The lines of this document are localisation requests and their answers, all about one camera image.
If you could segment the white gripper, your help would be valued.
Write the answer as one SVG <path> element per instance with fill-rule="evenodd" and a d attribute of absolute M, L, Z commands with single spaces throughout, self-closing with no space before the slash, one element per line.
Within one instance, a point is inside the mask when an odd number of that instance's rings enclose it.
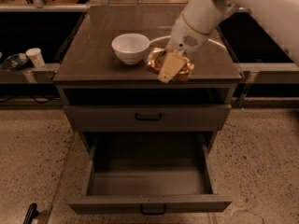
<path fill-rule="evenodd" d="M 199 32 L 193 28 L 185 16 L 181 14 L 175 21 L 167 48 L 173 51 L 189 53 L 197 52 L 209 38 L 209 34 Z M 185 59 L 175 53 L 166 54 L 158 79 L 163 83 L 168 83 L 185 65 Z"/>

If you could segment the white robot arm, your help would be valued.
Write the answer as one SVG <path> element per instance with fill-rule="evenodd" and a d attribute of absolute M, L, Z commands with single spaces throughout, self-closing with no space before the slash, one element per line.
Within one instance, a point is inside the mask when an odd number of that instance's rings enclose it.
<path fill-rule="evenodd" d="M 158 79 L 169 82 L 211 32 L 244 8 L 295 63 L 299 62 L 299 0 L 190 0 L 175 21 Z"/>

